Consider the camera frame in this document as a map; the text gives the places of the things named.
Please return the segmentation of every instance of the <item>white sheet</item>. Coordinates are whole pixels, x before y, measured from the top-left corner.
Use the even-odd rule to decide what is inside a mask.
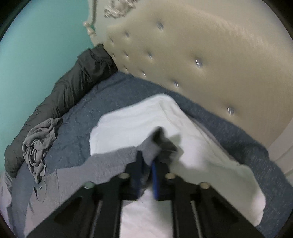
[[[0,212],[10,230],[13,231],[12,224],[9,221],[9,214],[7,210],[11,205],[11,189],[12,178],[5,171],[0,176]]]
[[[260,223],[265,196],[252,171],[231,160],[167,95],[102,116],[90,135],[91,155],[139,145],[157,126],[181,150],[170,166],[173,173],[191,183],[211,183],[254,226]],[[121,237],[172,237],[170,202],[155,202],[151,194],[149,188],[123,208]]]

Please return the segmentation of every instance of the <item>gray comforter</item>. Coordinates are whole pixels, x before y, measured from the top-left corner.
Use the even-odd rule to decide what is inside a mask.
[[[103,114],[158,93],[170,95],[186,114],[203,124],[229,154],[251,168],[266,196],[264,216],[257,229],[265,237],[273,238],[290,215],[293,188],[281,170],[269,160],[266,149],[240,128],[207,112],[185,97],[121,72],[95,85],[77,105],[64,114],[58,137],[44,159],[47,164],[46,175],[59,168],[84,163],[90,155],[90,131]],[[13,223],[19,238],[23,237],[27,205],[34,186],[34,178],[27,165],[23,164],[12,189]]]

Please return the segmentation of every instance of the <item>crumpled gray fabric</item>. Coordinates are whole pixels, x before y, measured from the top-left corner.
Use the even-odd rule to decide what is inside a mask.
[[[57,169],[34,187],[25,219],[25,237],[85,182],[105,183],[124,172],[126,165],[136,160],[137,151],[142,151],[145,163],[150,166],[156,157],[172,155],[177,149],[158,128],[137,147],[95,154],[80,166]]]
[[[49,118],[41,122],[29,131],[23,142],[23,157],[36,183],[40,182],[40,177],[45,176],[43,158],[56,140],[55,127],[59,126],[60,122],[61,118]]]

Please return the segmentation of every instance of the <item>teal wall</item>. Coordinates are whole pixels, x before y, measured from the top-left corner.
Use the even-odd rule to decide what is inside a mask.
[[[92,47],[86,0],[31,0],[0,42],[0,171],[4,151],[76,57]]]

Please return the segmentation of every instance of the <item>upholstered headboard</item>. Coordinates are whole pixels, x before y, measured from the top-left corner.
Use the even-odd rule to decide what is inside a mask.
[[[119,70],[179,92],[267,147],[293,118],[293,41],[262,1],[140,0],[107,26],[104,45]]]

